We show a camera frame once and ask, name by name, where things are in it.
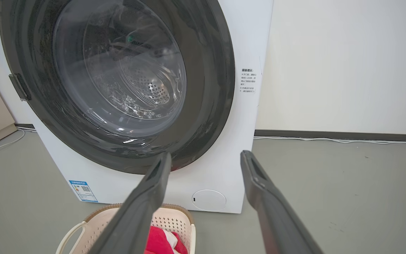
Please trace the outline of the blue energy label sticker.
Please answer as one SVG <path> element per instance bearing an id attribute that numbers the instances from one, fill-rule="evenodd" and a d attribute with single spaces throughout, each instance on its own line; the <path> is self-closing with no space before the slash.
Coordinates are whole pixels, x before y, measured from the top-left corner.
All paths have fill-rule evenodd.
<path id="1" fill-rule="evenodd" d="M 74 188 L 76 194 L 78 195 L 81 201 L 98 203 L 97 199 L 95 198 L 95 195 L 89 188 L 87 182 L 69 180 L 69 183 Z"/>

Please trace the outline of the round white filter cover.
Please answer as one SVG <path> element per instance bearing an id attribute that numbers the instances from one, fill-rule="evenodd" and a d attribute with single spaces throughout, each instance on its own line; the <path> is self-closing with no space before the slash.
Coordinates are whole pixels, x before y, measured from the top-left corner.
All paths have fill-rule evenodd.
<path id="1" fill-rule="evenodd" d="M 225 208 L 227 199 L 216 190 L 204 189 L 193 194 L 192 202 L 197 209 L 202 211 L 218 212 Z"/>

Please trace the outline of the round black washer door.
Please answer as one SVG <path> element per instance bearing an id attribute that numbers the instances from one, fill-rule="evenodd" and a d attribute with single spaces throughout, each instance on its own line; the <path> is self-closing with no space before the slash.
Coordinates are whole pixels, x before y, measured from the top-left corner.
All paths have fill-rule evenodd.
<path id="1" fill-rule="evenodd" d="M 19 73 L 28 105 L 54 137 L 81 156 L 120 172 L 143 175 L 171 154 L 171 171 L 195 162 L 217 140 L 235 91 L 235 55 L 217 0 L 140 0 L 166 24 L 185 64 L 185 101 L 155 135 L 115 135 L 89 121 L 66 92 L 54 57 L 55 26 L 70 0 L 0 0 L 0 36 L 10 74 Z"/>

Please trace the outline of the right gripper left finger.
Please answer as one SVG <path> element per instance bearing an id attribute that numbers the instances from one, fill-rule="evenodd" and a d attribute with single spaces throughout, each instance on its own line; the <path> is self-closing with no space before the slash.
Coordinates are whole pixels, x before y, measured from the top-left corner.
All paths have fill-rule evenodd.
<path id="1" fill-rule="evenodd" d="M 143 254 L 153 213 L 163 204 L 171 154 L 159 154 L 88 254 Z"/>

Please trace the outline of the beige perforated laundry basket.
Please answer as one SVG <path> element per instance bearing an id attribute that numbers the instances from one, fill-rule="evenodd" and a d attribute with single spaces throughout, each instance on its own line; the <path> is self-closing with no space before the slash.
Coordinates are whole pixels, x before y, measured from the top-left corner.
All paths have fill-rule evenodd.
<path id="1" fill-rule="evenodd" d="M 82 222 L 71 228 L 63 237 L 55 254 L 63 254 L 64 248 L 76 231 L 82 230 L 69 254 L 88 254 L 97 238 L 118 212 L 122 204 L 110 204 L 92 212 Z M 175 232 L 181 238 L 189 254 L 195 254 L 196 228 L 190 212 L 178 205 L 164 204 L 154 212 L 151 226 Z"/>

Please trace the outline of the steel washing drum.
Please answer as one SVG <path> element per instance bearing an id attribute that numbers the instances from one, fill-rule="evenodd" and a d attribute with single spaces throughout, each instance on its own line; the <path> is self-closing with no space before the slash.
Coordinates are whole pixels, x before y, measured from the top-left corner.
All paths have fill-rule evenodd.
<path id="1" fill-rule="evenodd" d="M 185 64 L 166 24 L 140 0 L 70 0 L 54 33 L 66 92 L 92 123 L 120 136 L 168 128 L 185 101 Z"/>

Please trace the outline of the white front-load washing machine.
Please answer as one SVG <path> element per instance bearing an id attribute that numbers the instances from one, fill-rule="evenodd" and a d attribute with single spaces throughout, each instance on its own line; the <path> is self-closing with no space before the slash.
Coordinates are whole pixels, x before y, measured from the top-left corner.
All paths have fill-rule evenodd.
<path id="1" fill-rule="evenodd" d="M 211 189 L 227 199 L 222 213 L 240 213 L 244 184 L 240 153 L 251 150 L 257 120 L 260 90 L 269 41 L 274 0 L 217 0 L 227 21 L 235 55 L 235 91 L 230 113 L 221 134 L 210 149 L 195 162 L 171 171 L 164 202 L 189 210 L 195 192 Z M 242 68 L 260 75 L 256 93 L 240 93 Z M 63 178 L 85 181 L 100 204 L 123 202 L 140 183 L 143 175 L 120 172 L 99 165 L 74 152 L 48 131 L 26 101 L 21 101 L 9 79 L 0 36 L 0 93 L 3 101 L 21 124 L 32 124 Z"/>

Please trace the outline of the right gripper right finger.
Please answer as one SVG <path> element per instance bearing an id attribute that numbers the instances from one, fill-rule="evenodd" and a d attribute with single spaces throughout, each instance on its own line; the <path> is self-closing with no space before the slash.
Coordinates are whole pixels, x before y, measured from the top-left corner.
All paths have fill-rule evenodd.
<path id="1" fill-rule="evenodd" d="M 251 151 L 240 153 L 245 195 L 257 214 L 266 254 L 324 254 Z"/>

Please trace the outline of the red garment with white stripes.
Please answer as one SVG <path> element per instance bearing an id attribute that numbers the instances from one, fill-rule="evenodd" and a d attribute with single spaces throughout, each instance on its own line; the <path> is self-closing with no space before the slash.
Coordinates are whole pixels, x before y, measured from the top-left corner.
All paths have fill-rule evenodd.
<path id="1" fill-rule="evenodd" d="M 175 232 L 151 226 L 144 254 L 189 254 Z"/>

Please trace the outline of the small text warning sticker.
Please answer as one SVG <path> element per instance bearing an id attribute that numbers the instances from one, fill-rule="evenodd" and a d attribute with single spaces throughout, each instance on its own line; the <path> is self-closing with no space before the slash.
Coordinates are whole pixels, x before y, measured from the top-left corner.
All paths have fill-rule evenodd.
<path id="1" fill-rule="evenodd" d="M 251 68 L 242 68 L 240 73 L 240 93 L 256 93 L 260 75 Z"/>

